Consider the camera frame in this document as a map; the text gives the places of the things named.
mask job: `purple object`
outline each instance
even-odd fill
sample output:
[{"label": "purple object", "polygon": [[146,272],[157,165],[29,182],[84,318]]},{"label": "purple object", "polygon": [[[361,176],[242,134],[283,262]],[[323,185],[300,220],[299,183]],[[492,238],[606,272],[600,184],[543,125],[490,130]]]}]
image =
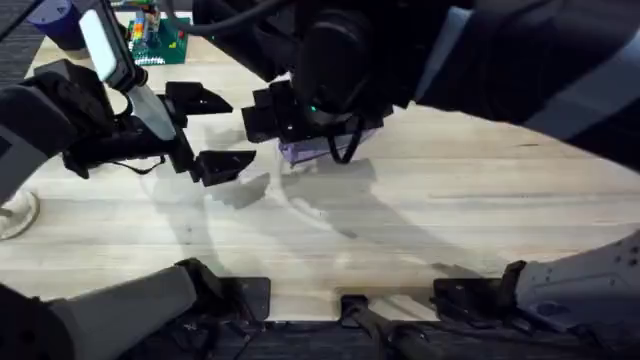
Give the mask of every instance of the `purple object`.
[{"label": "purple object", "polygon": [[79,25],[80,13],[71,0],[45,0],[27,21],[64,51],[86,48]]},{"label": "purple object", "polygon": [[[360,144],[369,139],[374,132],[375,130],[365,131],[362,134],[362,139],[360,139]],[[350,141],[351,135],[338,136],[336,138],[338,151],[349,146]],[[280,149],[284,159],[287,160],[291,166],[313,160],[330,153],[329,143],[325,138],[315,138],[290,144],[283,144],[280,142],[278,144],[278,148]]]}]

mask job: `circuit board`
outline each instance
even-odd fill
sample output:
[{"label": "circuit board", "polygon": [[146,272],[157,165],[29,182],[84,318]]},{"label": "circuit board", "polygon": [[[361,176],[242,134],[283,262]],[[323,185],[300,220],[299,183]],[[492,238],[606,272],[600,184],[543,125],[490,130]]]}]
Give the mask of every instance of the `circuit board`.
[{"label": "circuit board", "polygon": [[[189,18],[180,21],[190,22]],[[135,21],[129,22],[127,42],[136,65],[184,64],[187,56],[188,35],[171,26],[169,20],[161,19],[158,31],[151,41],[134,40]]]}]

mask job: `wood grain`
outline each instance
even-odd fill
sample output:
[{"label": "wood grain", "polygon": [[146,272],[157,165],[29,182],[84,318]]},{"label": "wood grain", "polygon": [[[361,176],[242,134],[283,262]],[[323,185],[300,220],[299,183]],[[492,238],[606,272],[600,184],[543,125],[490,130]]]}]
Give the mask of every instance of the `wood grain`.
[{"label": "wood grain", "polygon": [[[61,56],[45,40],[32,67]],[[264,87],[194,37],[186,65],[147,70],[156,91],[201,81],[237,109]],[[274,142],[246,141],[239,111],[194,116],[187,135],[198,151],[258,156],[238,181],[207,189],[167,165],[147,177],[103,166],[85,181],[53,159],[27,184],[43,199],[35,226],[0,243],[0,281],[69,296],[197,256],[219,275],[270,277],[272,319],[334,318],[339,294],[361,291],[383,314],[431,319],[417,302],[436,277],[497,276],[514,260],[620,239],[640,220],[637,174],[457,113],[398,109],[349,166],[322,159],[290,169]]]}]

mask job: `black cable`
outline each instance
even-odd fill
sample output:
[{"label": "black cable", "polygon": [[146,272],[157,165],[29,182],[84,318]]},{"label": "black cable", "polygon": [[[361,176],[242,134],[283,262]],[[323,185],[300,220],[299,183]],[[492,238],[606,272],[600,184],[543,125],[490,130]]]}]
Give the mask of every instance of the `black cable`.
[{"label": "black cable", "polygon": [[344,152],[343,156],[340,156],[340,152],[338,151],[338,147],[336,146],[336,138],[333,135],[327,136],[327,142],[329,143],[329,152],[331,152],[331,157],[333,161],[338,164],[348,164],[351,162],[351,158],[355,154],[358,146],[360,145],[360,139],[362,139],[362,133],[364,132],[364,118],[362,116],[358,116],[358,124],[356,131],[351,136],[351,141],[347,146],[347,150]]},{"label": "black cable", "polygon": [[165,0],[165,12],[171,25],[187,34],[199,36],[221,36],[238,32],[247,26],[269,17],[294,0],[264,0],[251,9],[236,16],[209,25],[191,25],[178,19],[173,0]]},{"label": "black cable", "polygon": [[138,175],[147,175],[148,173],[152,172],[155,168],[157,168],[158,166],[164,164],[165,162],[166,162],[166,160],[164,159],[164,156],[160,156],[160,161],[157,162],[155,165],[153,165],[152,167],[150,167],[148,169],[138,169],[138,168],[135,168],[135,167],[127,165],[127,164],[123,164],[123,163],[118,162],[118,161],[108,161],[108,162],[106,162],[106,164],[118,165],[118,166],[125,167],[125,168],[133,171],[134,173],[136,173]]},{"label": "black cable", "polygon": [[575,345],[560,345],[560,344],[554,344],[554,343],[551,343],[551,342],[548,342],[548,341],[538,341],[538,340],[528,340],[528,339],[515,339],[515,338],[508,337],[508,336],[501,336],[501,335],[494,335],[494,334],[470,333],[470,332],[466,332],[466,331],[463,331],[463,330],[451,329],[451,328],[448,328],[446,326],[442,326],[440,324],[436,324],[436,323],[432,323],[432,322],[420,323],[420,324],[416,324],[416,326],[418,326],[418,327],[420,327],[420,326],[430,327],[430,328],[433,328],[433,329],[441,331],[441,332],[449,333],[449,334],[452,334],[452,335],[458,335],[458,336],[462,336],[462,337],[467,337],[467,338],[472,338],[472,339],[477,339],[477,340],[494,341],[494,342],[499,342],[499,343],[510,343],[510,344],[518,344],[518,345],[527,345],[527,346],[540,347],[540,348],[549,348],[549,349],[553,349],[553,350],[557,350],[557,351],[571,353],[571,354],[574,354],[574,355],[578,354],[578,355],[588,356],[588,357],[606,356],[607,359],[612,359],[612,358],[614,358],[613,356],[615,355],[615,354],[612,354],[611,352],[596,353],[597,351],[594,352],[593,348],[583,348],[583,347],[579,347],[579,346],[575,346]]},{"label": "black cable", "polygon": [[13,20],[11,24],[9,24],[9,26],[4,28],[4,30],[2,30],[2,33],[0,33],[0,42],[2,42],[9,34],[11,34],[11,32],[13,32],[13,30],[15,30],[18,25],[22,24],[24,19],[26,19],[27,16],[29,16],[33,12],[33,10],[40,6],[43,1],[44,0],[34,0],[31,5],[24,9],[24,11],[17,18],[15,18],[15,20]]}]

